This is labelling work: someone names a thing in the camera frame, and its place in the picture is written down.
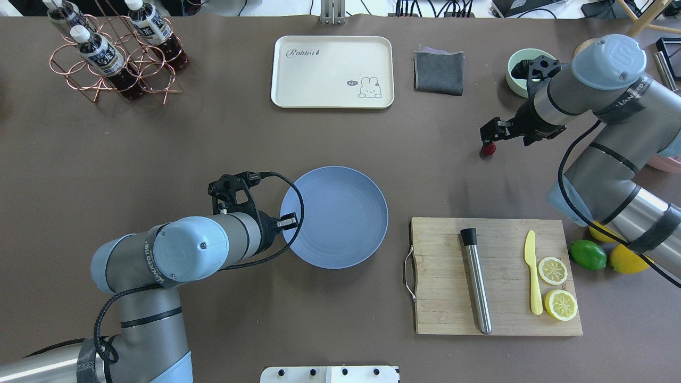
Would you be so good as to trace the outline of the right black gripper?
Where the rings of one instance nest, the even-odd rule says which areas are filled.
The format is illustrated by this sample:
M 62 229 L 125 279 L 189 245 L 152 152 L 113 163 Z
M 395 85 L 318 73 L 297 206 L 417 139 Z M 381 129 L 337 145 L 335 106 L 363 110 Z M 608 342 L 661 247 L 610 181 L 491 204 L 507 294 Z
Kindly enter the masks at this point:
M 500 140 L 511 140 L 523 137 L 525 146 L 543 139 L 552 140 L 563 131 L 563 126 L 543 121 L 534 109 L 535 95 L 540 86 L 545 86 L 550 79 L 562 70 L 563 65 L 556 59 L 540 55 L 535 59 L 523 59 L 512 70 L 517 79 L 526 79 L 528 100 L 519 107 L 515 116 L 508 121 L 494 117 L 480 128 L 482 151 L 493 151 L 494 143 Z

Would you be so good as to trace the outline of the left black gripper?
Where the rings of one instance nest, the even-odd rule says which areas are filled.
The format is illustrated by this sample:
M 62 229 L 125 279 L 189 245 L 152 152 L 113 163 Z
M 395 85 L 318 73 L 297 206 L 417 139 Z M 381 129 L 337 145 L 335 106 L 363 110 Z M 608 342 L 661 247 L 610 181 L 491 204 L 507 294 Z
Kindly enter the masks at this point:
M 238 174 L 224 174 L 218 180 L 207 185 L 207 193 L 212 198 L 212 213 L 245 213 L 259 226 L 262 235 L 277 235 L 280 230 L 298 227 L 296 213 L 282 215 L 278 221 L 261 212 L 253 201 L 250 188 L 260 184 L 262 172 L 245 171 Z

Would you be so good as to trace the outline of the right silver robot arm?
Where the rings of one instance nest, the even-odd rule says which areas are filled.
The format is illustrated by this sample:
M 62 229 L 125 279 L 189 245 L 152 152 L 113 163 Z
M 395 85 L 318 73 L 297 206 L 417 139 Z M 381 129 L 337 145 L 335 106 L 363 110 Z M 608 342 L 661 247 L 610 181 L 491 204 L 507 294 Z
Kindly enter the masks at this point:
M 604 128 L 561 173 L 548 201 L 581 227 L 600 223 L 679 277 L 679 207 L 633 182 L 654 156 L 679 155 L 679 96 L 650 78 L 646 65 L 632 37 L 600 37 L 569 65 L 548 61 L 551 78 L 529 92 L 512 119 L 491 119 L 480 136 L 483 146 L 516 137 L 527 146 L 593 112 Z

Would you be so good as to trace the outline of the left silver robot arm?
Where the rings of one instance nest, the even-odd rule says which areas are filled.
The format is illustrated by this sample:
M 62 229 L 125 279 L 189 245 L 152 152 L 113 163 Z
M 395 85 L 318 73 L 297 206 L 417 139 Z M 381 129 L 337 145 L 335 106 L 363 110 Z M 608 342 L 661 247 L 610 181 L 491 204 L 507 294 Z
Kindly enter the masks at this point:
M 192 382 L 178 289 L 219 271 L 255 266 L 280 232 L 299 233 L 304 211 L 260 211 L 250 189 L 277 172 L 224 174 L 211 182 L 212 215 L 191 216 L 105 243 L 90 271 L 109 295 L 90 337 L 2 365 L 2 382 Z

